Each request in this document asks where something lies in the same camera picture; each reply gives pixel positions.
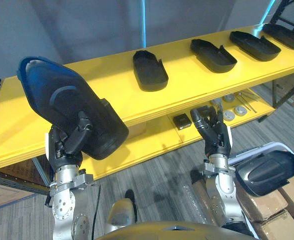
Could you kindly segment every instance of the black metal rack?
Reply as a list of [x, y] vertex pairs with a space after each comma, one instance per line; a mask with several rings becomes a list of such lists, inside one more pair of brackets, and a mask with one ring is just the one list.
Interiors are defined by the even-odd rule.
[[[270, 23], [276, 24], [277, 21], [280, 20], [294, 27], [294, 22], [281, 16], [281, 14], [286, 9], [286, 7], [292, 3], [294, 3], [294, 0], [282, 0], [275, 14], [273, 15]], [[274, 107], [275, 109], [279, 108], [283, 103], [285, 103], [289, 98], [291, 98], [294, 95], [294, 87], [293, 87], [290, 91], [288, 91], [286, 95], [284, 95], [279, 101], [277, 101], [276, 85], [277, 85], [277, 80], [275, 79], [272, 81], [272, 107]], [[262, 122], [267, 117], [268, 115], [262, 116], [261, 118], [258, 119], [258, 122]]]

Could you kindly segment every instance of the robotic arm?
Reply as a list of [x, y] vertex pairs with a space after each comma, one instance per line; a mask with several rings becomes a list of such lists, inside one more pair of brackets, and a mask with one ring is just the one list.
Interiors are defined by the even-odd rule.
[[195, 127], [205, 140], [209, 161], [204, 161], [201, 170], [207, 178], [211, 210], [218, 226], [252, 236], [236, 198], [235, 168], [228, 165], [232, 142], [230, 128], [223, 123], [222, 106], [218, 104], [217, 108], [217, 113], [213, 106], [190, 111]]
[[86, 187], [93, 185], [93, 175], [79, 170], [81, 151], [104, 159], [125, 141], [128, 128], [110, 103], [99, 99], [71, 69], [42, 57], [26, 57], [17, 75], [31, 108], [52, 123], [45, 148], [55, 176], [45, 204], [53, 199], [53, 239], [86, 240]]

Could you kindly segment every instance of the metal rod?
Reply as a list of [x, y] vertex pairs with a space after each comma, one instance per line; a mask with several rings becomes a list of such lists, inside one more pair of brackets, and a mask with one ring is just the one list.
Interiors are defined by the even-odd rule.
[[287, 101], [290, 97], [292, 97], [294, 94], [294, 87], [286, 94], [284, 95], [278, 102], [276, 102], [274, 104], [274, 108], [277, 109], [278, 107], [280, 107], [285, 101]]
[[236, 96], [237, 100], [239, 100], [239, 102], [241, 102], [243, 104], [243, 106], [245, 106], [249, 111], [251, 111], [251, 109], [242, 101], [240, 100], [240, 98], [238, 98], [238, 96]]
[[36, 167], [41, 179], [45, 183], [45, 185], [49, 186], [50, 180], [48, 179], [48, 176], [46, 175], [46, 173], [43, 171], [42, 166], [40, 165], [38, 159], [36, 157], [33, 157], [31, 160], [32, 160], [33, 164], [35, 165], [35, 167]]
[[294, 0], [288, 2], [287, 6], [289, 6], [290, 4], [294, 3]]
[[246, 94], [246, 93], [244, 93], [244, 92], [242, 92], [241, 94], [242, 94], [242, 95], [244, 95], [244, 96], [246, 96], [247, 98], [250, 98], [250, 99], [252, 99], [253, 101], [256, 101], [256, 102], [258, 102], [258, 100], [254, 99], [253, 97], [251, 97], [251, 96], [247, 95], [247, 94]]
[[280, 5], [278, 6], [275, 14], [273, 14], [273, 17], [271, 18], [270, 23], [272, 24], [276, 24], [276, 22], [279, 19], [279, 16], [282, 14], [283, 10], [286, 8], [287, 4], [288, 4], [289, 0], [282, 0]]
[[281, 20], [281, 21], [283, 21], [283, 22], [285, 22], [285, 23], [288, 23], [288, 24], [294, 26], [294, 22], [291, 22], [290, 20], [287, 20], [287, 19], [284, 18], [284, 17], [281, 17], [281, 16], [280, 16], [278, 19]]
[[242, 96], [240, 95], [240, 97], [242, 97], [242, 99], [248, 104], [248, 106], [255, 112], [257, 113], [257, 111], [250, 105], [250, 103], [248, 103], [248, 101]]

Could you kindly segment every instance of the small black box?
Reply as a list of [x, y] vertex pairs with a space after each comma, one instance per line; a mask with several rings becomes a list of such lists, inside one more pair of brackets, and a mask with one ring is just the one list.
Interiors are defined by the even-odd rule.
[[175, 123], [178, 130], [182, 130], [191, 126], [191, 121], [185, 113], [174, 116], [173, 122]]

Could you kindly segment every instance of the cable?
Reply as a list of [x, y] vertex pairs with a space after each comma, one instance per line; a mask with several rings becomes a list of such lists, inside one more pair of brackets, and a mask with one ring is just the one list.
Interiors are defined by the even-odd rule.
[[93, 216], [92, 232], [91, 232], [91, 240], [93, 240], [93, 233], [94, 233], [94, 231], [95, 231], [95, 223], [96, 223], [97, 212], [98, 212], [98, 205], [99, 205], [99, 200], [100, 200], [100, 192], [101, 192], [101, 185], [99, 185], [98, 197], [97, 197], [97, 204], [96, 204], [96, 210], [95, 210], [95, 215]]

